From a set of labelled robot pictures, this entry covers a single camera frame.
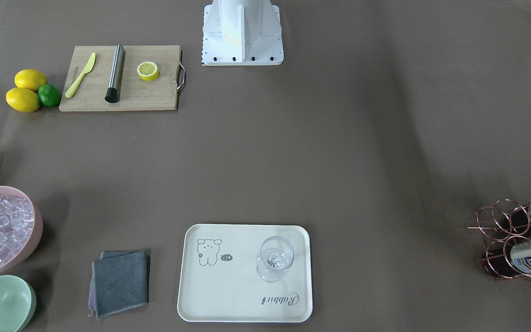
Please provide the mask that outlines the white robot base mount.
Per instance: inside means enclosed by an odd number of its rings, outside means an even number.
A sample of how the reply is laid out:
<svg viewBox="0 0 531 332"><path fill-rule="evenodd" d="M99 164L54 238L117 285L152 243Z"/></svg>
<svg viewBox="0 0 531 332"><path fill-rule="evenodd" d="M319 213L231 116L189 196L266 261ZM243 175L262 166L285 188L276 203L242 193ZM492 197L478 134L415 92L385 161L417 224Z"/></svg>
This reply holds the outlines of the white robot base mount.
<svg viewBox="0 0 531 332"><path fill-rule="evenodd" d="M284 62L280 8L269 0L214 0L204 7L201 64L270 66Z"/></svg>

